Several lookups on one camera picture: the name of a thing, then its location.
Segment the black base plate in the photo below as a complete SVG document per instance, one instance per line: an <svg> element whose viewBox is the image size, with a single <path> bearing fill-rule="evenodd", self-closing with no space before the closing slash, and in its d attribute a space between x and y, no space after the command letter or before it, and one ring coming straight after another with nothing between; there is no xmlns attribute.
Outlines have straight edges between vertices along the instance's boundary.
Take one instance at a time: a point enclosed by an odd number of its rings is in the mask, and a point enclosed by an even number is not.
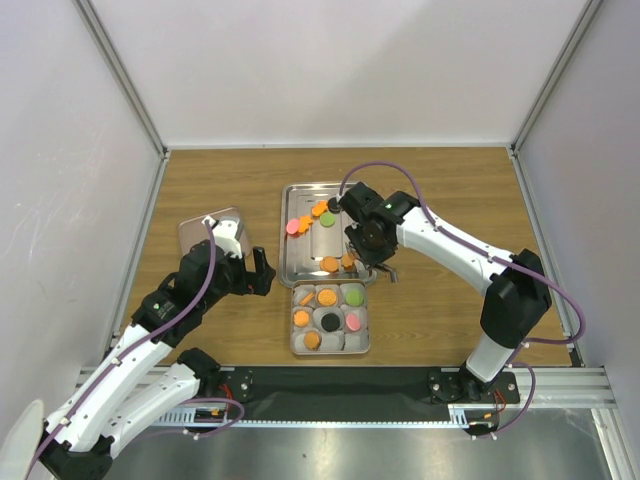
<svg viewBox="0 0 640 480"><path fill-rule="evenodd" d="M455 368L236 367L226 375L234 398L245 405L247 420L447 421L449 403L493 408L495 389L500 389L507 403L520 402L512 373L501 373L479 402L470 401L456 390ZM247 385L246 389L239 386L242 383ZM436 392L435 383L440 385Z"/></svg>

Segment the black disc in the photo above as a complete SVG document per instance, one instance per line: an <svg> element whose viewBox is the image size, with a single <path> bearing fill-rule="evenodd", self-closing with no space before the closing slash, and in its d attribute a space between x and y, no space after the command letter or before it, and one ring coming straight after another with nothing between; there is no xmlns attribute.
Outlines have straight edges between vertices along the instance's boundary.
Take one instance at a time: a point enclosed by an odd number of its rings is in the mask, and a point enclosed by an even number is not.
<svg viewBox="0 0 640 480"><path fill-rule="evenodd" d="M331 197L327 202L327 208L331 213L340 213L340 205L338 205L338 199L336 197Z"/></svg>
<svg viewBox="0 0 640 480"><path fill-rule="evenodd" d="M340 317L338 317L335 313L327 313L322 320L320 321L322 324L322 328L324 328L327 332L335 332L340 328Z"/></svg>

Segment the white wall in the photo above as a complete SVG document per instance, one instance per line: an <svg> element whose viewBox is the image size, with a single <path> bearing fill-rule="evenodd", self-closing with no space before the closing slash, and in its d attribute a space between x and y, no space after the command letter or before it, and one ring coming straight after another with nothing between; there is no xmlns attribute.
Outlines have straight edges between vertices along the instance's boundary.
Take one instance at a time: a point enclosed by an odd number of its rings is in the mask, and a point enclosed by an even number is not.
<svg viewBox="0 0 640 480"><path fill-rule="evenodd" d="M605 3L525 143L560 274L640 458L640 3Z"/></svg>
<svg viewBox="0 0 640 480"><path fill-rule="evenodd" d="M101 356L158 157L71 1L1 2L0 31L1 444Z"/></svg>
<svg viewBox="0 0 640 480"><path fill-rule="evenodd" d="M172 147L510 142L585 0L94 0Z"/></svg>

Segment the cable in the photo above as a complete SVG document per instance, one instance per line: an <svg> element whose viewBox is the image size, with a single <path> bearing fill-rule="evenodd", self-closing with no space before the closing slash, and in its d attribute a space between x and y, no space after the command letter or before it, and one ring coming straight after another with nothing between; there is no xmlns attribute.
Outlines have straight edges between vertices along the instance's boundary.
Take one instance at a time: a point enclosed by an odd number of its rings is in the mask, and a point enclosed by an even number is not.
<svg viewBox="0 0 640 480"><path fill-rule="evenodd" d="M222 433L225 430L230 429L232 426L234 426L236 423L238 423L240 420L242 420L244 418L245 415L245 409L244 409L244 405L242 405L240 402L233 400L231 398L218 398L218 397L211 397L211 398L192 398L189 399L185 402L182 402L181 405L186 405L186 404L193 404L193 403L225 403L229 406L234 406L236 407L238 410L240 410L240 414L234 418L233 420L225 423L224 425L221 425L219 427L217 427L215 430L212 430L210 432L204 432L204 433L198 433L198 434L191 434L189 431L186 431L185 429L178 429L178 428L165 428L162 430L158 430L155 432L150 432L147 433L146 435L142 435L142 436L138 436L136 437L135 440L133 440L133 443L138 443L141 442L143 440L149 440L150 438L154 438L154 437L159 437L160 435L164 435L166 433L181 433L183 435L189 435L191 436L194 440L198 440L200 438L207 438L207 437L211 437L213 435L216 435L218 433Z"/></svg>
<svg viewBox="0 0 640 480"><path fill-rule="evenodd" d="M213 272L214 272L215 266L216 266L216 240L215 240L215 237L213 235L213 225L206 225L205 228L207 229L207 233L209 234L209 242L210 242L210 250L211 250L211 252L210 252L210 256L209 256L209 268L207 269L207 275L206 275L206 277L204 279L204 282L202 283L202 287L200 287L200 290L198 291L196 296L193 297L193 300L191 300L191 302L184 308L184 310L182 310L178 315L176 315L170 322L166 323L165 325L163 325L160 328L155 329L153 332L149 333L148 335L145 335L144 337L142 337L138 341L132 343L129 347L125 348L122 351L122 353L120 353L120 355L115 357L120 362L122 362L123 358L125 358L133 350L138 348L140 345L142 345L146 341L148 341L148 340L150 340L152 338L155 338L155 337L157 337L159 335L162 335L164 332L166 332L167 330L169 330L170 328L175 326L178 322L182 321L189 313L191 313L191 310L193 310L195 308L195 306L198 304L198 302L200 302L200 300L202 299L202 297L206 293L207 289L209 288L209 284L211 283L211 279L213 278ZM73 415L75 415L75 413L82 406L82 404L86 401L86 399L89 397L89 395L91 395L91 393L93 393L93 391L98 387L98 385L116 367L117 367L117 365L115 363L110 363L107 366L107 368L105 368L100 373L100 375L98 375L96 377L96 379L91 383L91 385L89 385L89 387L84 391L84 393L78 398L76 403L69 409L69 411L65 415L65 418L71 420L71 417L73 417ZM36 464L38 458L40 458L40 455L42 455L42 452L45 451L45 449L49 446L49 444L53 441L53 439L60 433L60 431L64 427L65 427L65 425L63 425L61 423L56 425L56 427L53 429L53 431L40 444L40 446L36 450L36 453L33 456L33 459L31 460L31 465L29 466L29 473L27 473L27 477L31 473L31 470L33 469L33 466Z"/></svg>
<svg viewBox="0 0 640 480"><path fill-rule="evenodd" d="M534 395L536 393L536 373L533 371L533 368L528 363L516 362L516 363L513 363L512 366L514 366L514 367L525 367L527 370L529 370L529 373L531 374L531 390L529 391L529 396L527 397L527 401L524 402L524 405L522 406L520 411L516 414L515 417L513 417L511 419L511 421L509 423L506 423L501 428L498 428L495 432L491 432L491 433L488 433L486 435L478 435L476 438L495 438L495 434L496 433L504 432L505 430L508 430L509 428L513 427L513 425L518 420L520 420L520 418L522 418L522 416L525 413L527 413L527 410L529 410L529 407L531 406L531 403L533 402L533 397L534 397Z"/></svg>
<svg viewBox="0 0 640 480"><path fill-rule="evenodd" d="M185 403L188 403L188 404L192 404L192 403L226 403L227 405L233 405L238 410L240 410L240 414L236 418L231 420L230 422L227 422L224 425L221 425L220 427L218 427L215 430L212 430L210 432L198 433L198 434L194 435L194 440L197 440L198 438L207 438L207 437L210 437L212 435L216 435L218 433L222 433L225 430L230 429L232 426L234 426L236 423L238 423L240 420L242 420L244 418L244 414L245 414L244 405L242 405L237 400L233 400L232 398L224 398L224 397L219 397L219 398L218 397L192 398L191 400L187 400L186 402L182 402L182 403L183 404L185 404Z"/></svg>
<svg viewBox="0 0 640 480"><path fill-rule="evenodd" d="M226 383L223 383L222 385L220 385L220 389L225 393L227 398L230 398L233 400L233 394L231 393L231 389Z"/></svg>
<svg viewBox="0 0 640 480"><path fill-rule="evenodd" d="M504 395L502 395L500 390L493 392L493 395L496 398L496 413L504 412L507 409L507 400L504 398ZM502 402L502 407L500 409L498 409L498 401Z"/></svg>
<svg viewBox="0 0 640 480"><path fill-rule="evenodd" d="M551 288L552 290L555 290L564 300L566 300L569 305L571 305L571 308L573 308L573 310L576 312L576 315L578 316L578 322L579 322L579 326L578 326L578 331L575 333L575 335L570 336L568 338L565 338L563 340L553 340L553 339L549 339L549 338L538 338L538 337L531 337L531 338L525 338L523 340L523 344L526 342L535 342L535 343L546 343L548 345L568 345L570 343L574 343L575 341L579 340L585 332L586 329L586 319L584 316L584 311L582 310L582 308L580 307L580 305L578 305L578 302L571 296L569 295L569 293L567 293L566 291L564 291L559 285L557 285L556 283L552 282L551 280L549 280L547 277L545 277L544 275L540 275L538 272L534 272L533 270L530 270L526 267L523 267L521 265L518 265L516 263L513 263L510 260L505 260L503 258L500 257L491 257L489 255L489 252L487 252L486 250L473 245L472 243L468 242L467 240L458 237L456 234L450 232L449 230L447 230L446 228L442 227L441 225L438 225L436 223L436 219L433 216L431 210L429 209L429 207L427 206L427 202L424 199L424 196L422 195L422 192L420 190L420 186L418 185L418 182L416 181L415 177L413 175L411 175L411 173L404 167L401 167L400 165L397 165L395 163L392 162L367 162L367 163L363 163L362 165L358 165L357 167L352 168L351 170L349 170L349 172L347 172L347 174L345 175L344 179L342 180L342 183L340 184L340 190L339 190L339 195L342 195L342 192L344 191L344 187L347 183L347 180L349 179L349 177L351 175L353 175L355 172L357 172L358 170L361 170L365 167L372 167L372 166L384 166L384 167L391 167L391 168L395 168L396 170L399 170L400 172L402 172L411 182L411 185L413 186L413 189L416 192L416 195L418 197L418 201L420 202L420 208L422 208L422 211L425 215L425 217L427 218L427 220L434 226L434 228L436 230L438 230L439 232L441 232L444 236L446 236L447 238L453 240L454 242L468 248L469 250L471 250L474 253L477 253L478 255L482 255L483 257L494 261L496 263L499 263L502 266L511 268L513 270L516 270L520 273L523 273L525 275L528 275L529 277L533 278L534 280L537 280L543 284L545 284L547 287ZM511 356L510 360L512 358L515 358L515 355L517 355L517 353L520 351L520 348L516 349L514 351L514 354Z"/></svg>

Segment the metal floor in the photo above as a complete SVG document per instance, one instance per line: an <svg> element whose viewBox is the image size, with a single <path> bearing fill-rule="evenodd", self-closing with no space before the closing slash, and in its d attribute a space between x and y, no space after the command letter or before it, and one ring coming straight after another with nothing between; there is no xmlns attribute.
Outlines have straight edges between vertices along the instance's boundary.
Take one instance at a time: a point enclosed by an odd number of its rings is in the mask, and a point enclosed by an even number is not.
<svg viewBox="0 0 640 480"><path fill-rule="evenodd" d="M497 441L459 430L232 428L130 445L107 479L610 479L590 410L534 410Z"/></svg>

